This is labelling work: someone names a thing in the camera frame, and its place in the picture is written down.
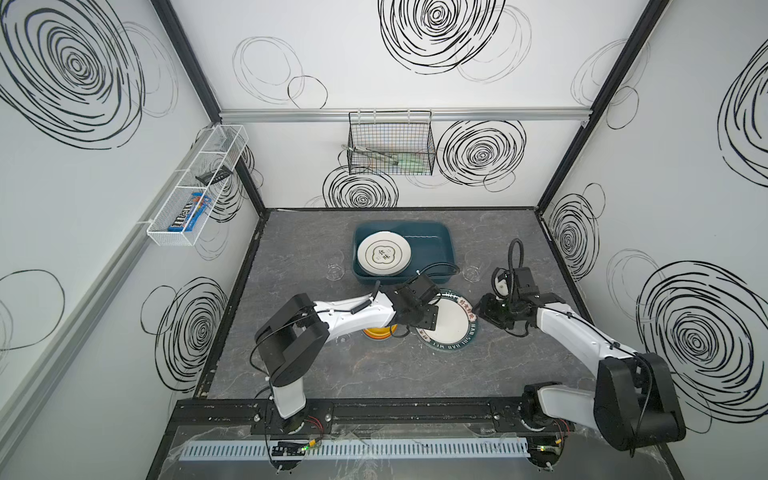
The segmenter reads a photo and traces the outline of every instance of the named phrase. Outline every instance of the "wire basket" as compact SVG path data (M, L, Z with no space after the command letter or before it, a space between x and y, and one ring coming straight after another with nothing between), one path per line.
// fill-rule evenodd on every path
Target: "wire basket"
M235 164L247 142L243 125L217 125L212 129L147 228L147 235L157 245L191 247L197 242L221 192L237 175ZM222 172L228 176L214 180Z
M350 174L432 175L436 158L431 111L349 113Z

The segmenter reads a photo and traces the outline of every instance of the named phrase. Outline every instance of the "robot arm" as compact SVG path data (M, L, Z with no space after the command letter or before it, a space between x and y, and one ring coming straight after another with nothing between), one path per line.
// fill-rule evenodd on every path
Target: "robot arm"
M395 324L435 329L440 289L425 274L366 296L336 302L313 302L305 293L291 298L256 333L259 354L270 374L275 406L290 419L306 404L303 376L320 349L347 333ZM293 326L303 328L298 334Z
M685 423L664 359L617 342L559 296L539 293L530 269L503 270L501 276L505 278L494 275L495 292L501 296L483 296L475 314L502 329L513 329L521 321L539 328L581 360L596 379L593 392L556 382L526 386L522 419L528 426L543 426L551 419L571 420L598 430L621 451L685 438ZM506 279L511 293L500 288Z

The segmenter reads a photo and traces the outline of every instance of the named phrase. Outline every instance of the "red wire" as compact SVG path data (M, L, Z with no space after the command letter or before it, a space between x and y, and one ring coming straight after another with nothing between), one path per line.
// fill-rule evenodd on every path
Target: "red wire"
M317 422L315 422L314 420L310 420L310 419L307 419L307 422L309 422L309 423L311 423L312 425L314 425L314 426L317 428L318 432L322 432L322 431L323 431L323 430L320 428L320 425L317 425Z
M569 426L568 426L568 422L566 422L566 421L565 421L565 420L563 420L563 419L558 419L558 420L560 420L561 422L563 422L563 425L565 425L565 428L568 430L568 434L570 435L570 434L571 434L571 427L569 427Z
M325 430L324 430L324 428L323 428L323 424L322 424L322 423L320 423L320 420L316 419L315 417L313 417L313 416L311 416L311 415L308 415L308 416L307 416L307 418L308 418L308 419L311 419L311 420L314 420L314 421L316 422L317 426L320 428L320 433L321 433L321 434L325 432Z

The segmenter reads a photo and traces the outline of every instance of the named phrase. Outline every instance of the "white plate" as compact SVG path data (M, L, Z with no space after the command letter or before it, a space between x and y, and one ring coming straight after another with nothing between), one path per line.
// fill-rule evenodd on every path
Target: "white plate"
M397 233L376 232L360 242L357 261L370 275L397 275L411 263L411 246Z
M472 305L453 290L440 289L434 330L416 329L419 339L433 349L451 352L466 347L477 333L478 317Z

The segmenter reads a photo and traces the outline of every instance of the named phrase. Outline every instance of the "aluminum rail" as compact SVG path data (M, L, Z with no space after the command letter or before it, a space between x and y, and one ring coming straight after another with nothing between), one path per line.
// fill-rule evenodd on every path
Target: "aluminum rail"
M545 107L545 108L322 108L322 109L237 109L223 110L224 124L250 124L273 122L348 122L349 113L361 111L376 112L377 121L407 121L408 111L412 113L431 111L432 121L465 120L579 120L588 121L592 113L586 107Z

